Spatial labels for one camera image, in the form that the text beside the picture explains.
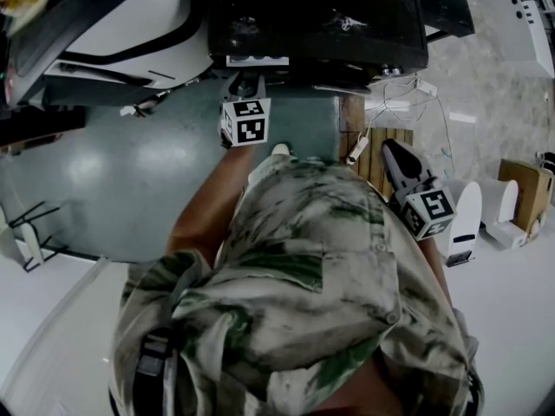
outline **white chair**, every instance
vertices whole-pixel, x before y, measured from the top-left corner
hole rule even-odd
[[[66,245],[54,250],[54,252],[47,257],[43,255],[42,248],[44,248],[44,246],[50,241],[52,236],[48,236],[46,240],[41,243],[39,241],[38,232],[32,224],[32,221],[47,216],[48,214],[60,209],[59,207],[56,207],[47,210],[46,212],[36,214],[31,218],[28,217],[32,211],[43,205],[44,202],[35,205],[33,208],[9,223],[6,223],[6,216],[3,212],[2,206],[0,206],[0,256],[16,262],[28,273],[68,248]],[[25,257],[17,246],[16,237],[13,231],[13,229],[17,227],[21,228],[23,240],[29,248],[30,258],[28,260],[25,260]]]

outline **white shoe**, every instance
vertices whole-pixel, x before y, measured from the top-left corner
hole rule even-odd
[[[275,156],[277,154],[282,154],[284,156],[291,155],[289,151],[289,147],[285,145],[285,143],[278,143],[277,145],[274,146],[274,149],[271,150],[272,156]]]

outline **robotic arm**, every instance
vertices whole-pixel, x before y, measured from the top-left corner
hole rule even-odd
[[[389,208],[403,221],[415,240],[442,233],[456,216],[447,187],[432,174],[425,157],[394,139],[384,140],[382,160],[394,194]]]

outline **camouflage shirt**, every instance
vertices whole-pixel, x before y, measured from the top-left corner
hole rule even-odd
[[[167,416],[308,413],[378,349],[409,414],[483,407],[477,342],[415,241],[366,181],[319,160],[255,170],[213,270],[194,248],[130,267],[110,381],[121,416],[160,325],[175,335]]]

